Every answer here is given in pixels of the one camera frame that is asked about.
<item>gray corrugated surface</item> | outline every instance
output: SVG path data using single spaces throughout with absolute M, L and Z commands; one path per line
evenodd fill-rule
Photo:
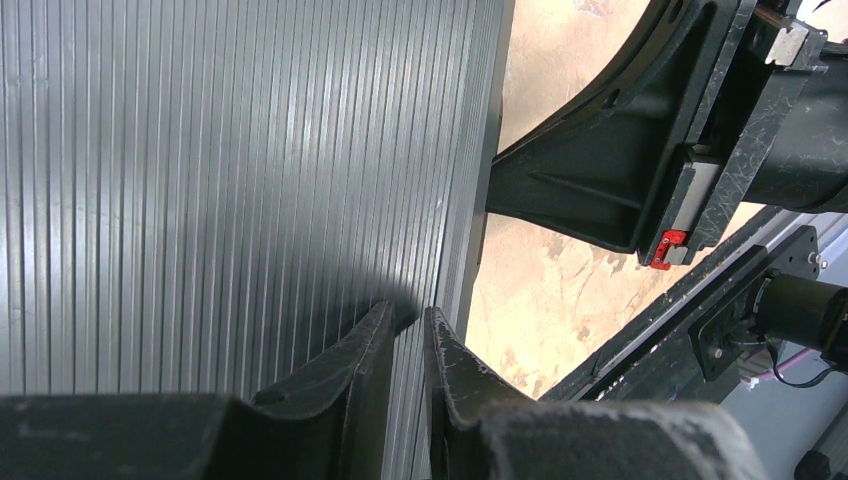
M 245 396 L 378 299 L 458 311 L 503 3 L 0 2 L 0 393 Z

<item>cable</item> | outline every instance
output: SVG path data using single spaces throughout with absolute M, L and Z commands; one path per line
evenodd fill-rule
M 827 42 L 822 47 L 823 56 L 846 57 L 848 56 L 848 45 L 844 43 Z
M 815 387 L 816 385 L 818 385 L 822 381 L 824 381 L 824 379 L 827 378 L 827 376 L 830 375 L 831 372 L 835 371 L 833 369 L 833 367 L 828 367 L 828 368 L 822 370 L 821 373 L 816 375 L 812 380 L 810 380 L 808 382 L 791 383 L 791 382 L 788 382 L 785 378 L 783 378 L 783 375 L 781 375 L 780 372 L 778 371 L 779 366 L 777 364 L 777 347 L 775 347 L 774 344 L 771 343 L 771 340 L 766 342 L 766 349 L 768 350 L 769 355 L 771 356 L 772 370 L 774 371 L 774 378 L 778 379 L 778 381 L 780 381 L 780 383 L 783 383 L 785 385 L 789 385 L 790 387 L 795 387 L 795 388 L 812 388 L 812 387 Z
M 751 355 L 748 358 L 746 358 L 744 361 L 750 360 L 751 357 L 753 357 L 757 353 L 759 353 L 759 352 L 751 352 Z M 814 353 L 816 353 L 816 351 L 813 350 L 812 348 L 804 348 L 801 351 L 799 351 L 798 353 L 796 353 L 795 355 L 792 355 L 788 359 L 784 360 L 783 363 L 781 363 L 780 365 L 777 366 L 777 368 L 779 368 L 781 372 L 785 372 L 787 369 L 790 369 L 790 368 L 794 367 L 795 365 L 803 362 L 804 360 L 809 358 Z M 744 382 L 750 384 L 751 386 L 753 386 L 753 385 L 756 385 L 760 382 L 763 382 L 763 381 L 766 381 L 766 380 L 771 380 L 772 378 L 775 378 L 774 371 L 766 370 L 765 372 L 758 373 L 756 375 L 743 376 L 742 380 Z

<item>black mounting bracket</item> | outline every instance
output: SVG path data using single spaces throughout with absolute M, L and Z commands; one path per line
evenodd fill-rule
M 487 211 L 663 270 L 717 245 L 742 201 L 848 211 L 848 59 L 798 3 L 652 1 L 607 68 L 494 159 Z
M 0 471 L 22 478 L 380 478 L 396 328 L 375 305 L 252 404 L 213 394 L 0 399 Z
M 689 329 L 692 348 L 707 381 L 718 379 L 746 349 L 756 343 L 756 305 L 764 285 L 777 275 L 815 280 L 819 275 L 818 235 L 814 227 L 793 232 L 764 260 L 750 270 L 726 278 L 724 296 Z
M 748 441 L 715 405 L 536 402 L 465 348 L 439 309 L 423 320 L 433 480 L 761 475 L 737 460 L 755 455 L 739 454 Z

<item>concrete floor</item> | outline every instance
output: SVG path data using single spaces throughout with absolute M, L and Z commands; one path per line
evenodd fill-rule
M 503 149 L 579 92 L 618 51 L 647 0 L 517 0 L 504 83 Z M 848 0 L 809 23 L 848 37 Z M 757 205 L 743 205 L 728 234 Z M 702 258 L 708 252 L 702 252 Z M 538 398 L 688 271 L 638 266 L 520 220 L 489 216 L 466 344 Z

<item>red latch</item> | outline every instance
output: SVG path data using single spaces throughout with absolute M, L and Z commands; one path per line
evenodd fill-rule
M 651 268 L 657 270 L 668 270 L 671 268 L 670 263 L 666 263 L 665 256 L 668 254 L 668 249 L 671 247 L 682 247 L 686 241 L 686 232 L 680 230 L 666 230 L 663 233 L 660 244 L 657 246 L 657 251 L 654 252 L 654 259 L 651 261 Z

